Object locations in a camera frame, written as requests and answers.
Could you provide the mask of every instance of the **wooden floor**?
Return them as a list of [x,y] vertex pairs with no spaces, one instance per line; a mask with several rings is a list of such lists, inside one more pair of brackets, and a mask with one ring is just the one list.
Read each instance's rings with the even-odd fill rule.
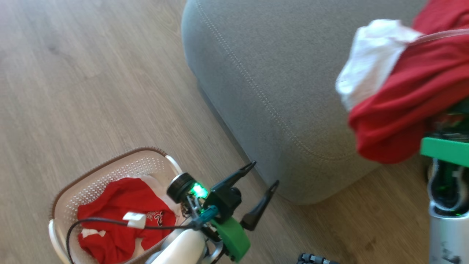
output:
[[[126,150],[157,146],[206,185],[244,160],[184,61],[184,0],[0,0],[0,263],[58,264],[49,204]],[[416,159],[382,167],[323,203],[276,196],[243,263],[427,263],[427,197]],[[243,179],[252,207],[266,186]]]

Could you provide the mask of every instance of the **laundry basket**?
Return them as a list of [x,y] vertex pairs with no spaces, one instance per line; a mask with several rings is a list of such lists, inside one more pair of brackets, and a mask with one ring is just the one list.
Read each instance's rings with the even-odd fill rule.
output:
[[[105,187],[113,181],[135,175],[143,175],[151,179],[152,189],[157,188],[158,197],[164,201],[169,208],[178,208],[169,197],[166,196],[166,188],[171,180],[182,171],[176,161],[158,148],[137,148],[111,159],[100,166],[92,169],[80,178],[66,186],[57,195],[51,208],[51,219],[49,221],[49,236],[55,252],[64,264],[69,264],[65,237],[70,226],[76,222],[78,206],[87,204],[97,199]],[[183,221],[179,210],[176,213],[176,224]],[[80,248],[77,236],[81,227],[75,228],[70,236],[70,253],[76,264],[97,264],[91,255]],[[140,254],[134,254],[132,259],[125,264],[136,263],[148,258],[151,253],[156,252],[162,242]]]

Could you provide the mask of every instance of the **sofa stitching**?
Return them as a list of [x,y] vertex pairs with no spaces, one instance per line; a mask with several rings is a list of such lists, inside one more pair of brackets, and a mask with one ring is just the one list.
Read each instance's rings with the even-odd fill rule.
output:
[[240,71],[244,79],[249,83],[249,85],[253,88],[253,90],[256,92],[256,95],[258,98],[261,100],[261,102],[267,107],[267,110],[270,112],[274,120],[277,122],[277,124],[282,128],[282,130],[287,134],[287,136],[293,140],[293,142],[306,154],[312,155],[319,157],[323,160],[339,160],[343,159],[345,157],[350,157],[353,155],[353,153],[341,155],[335,158],[331,157],[326,157],[319,155],[317,153],[314,153],[310,148],[308,148],[304,143],[302,143],[298,137],[291,131],[289,126],[283,121],[281,116],[278,114],[278,112],[275,110],[275,108],[272,106],[270,101],[268,100],[267,96],[264,94],[263,90],[257,85],[257,83],[254,81],[252,76],[248,73],[244,65],[241,63],[241,61],[236,57],[236,55],[233,53],[233,50],[230,48],[228,43],[225,41],[225,39],[222,37],[220,32],[217,30],[215,25],[211,22],[211,20],[208,18],[208,15],[205,13],[204,9],[201,6],[200,0],[196,0],[196,8],[202,17],[203,21],[205,24],[208,26],[208,28],[212,31],[214,34],[215,38],[220,42],[221,46],[227,53],[227,55],[232,59],[234,62],[235,67]]

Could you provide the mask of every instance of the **green plastic part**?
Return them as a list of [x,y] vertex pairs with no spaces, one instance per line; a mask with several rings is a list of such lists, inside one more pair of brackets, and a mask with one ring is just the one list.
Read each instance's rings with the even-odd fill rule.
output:
[[251,247],[251,242],[243,227],[233,217],[222,224],[215,220],[211,223],[217,228],[218,235],[223,240],[232,260],[238,263]]
[[420,154],[469,167],[469,143],[437,138],[422,139]]

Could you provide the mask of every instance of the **red garment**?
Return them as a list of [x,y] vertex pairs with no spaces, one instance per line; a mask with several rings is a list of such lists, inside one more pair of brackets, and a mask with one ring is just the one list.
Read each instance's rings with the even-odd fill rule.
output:
[[[467,0],[430,0],[413,28],[425,34],[469,28]],[[352,109],[358,152],[398,163],[420,149],[432,116],[469,96],[469,35],[408,47],[377,94]]]
[[[161,201],[141,179],[124,178],[109,183],[103,194],[95,201],[78,206],[77,218],[103,217],[122,221],[127,212],[147,215],[146,225],[168,225],[176,222],[174,213]],[[115,264],[132,257],[135,238],[143,238],[142,247],[147,250],[165,238],[171,230],[145,230],[121,225],[88,222],[84,228],[106,231],[101,237],[92,234],[83,238],[78,235],[80,246],[97,259],[100,264]]]

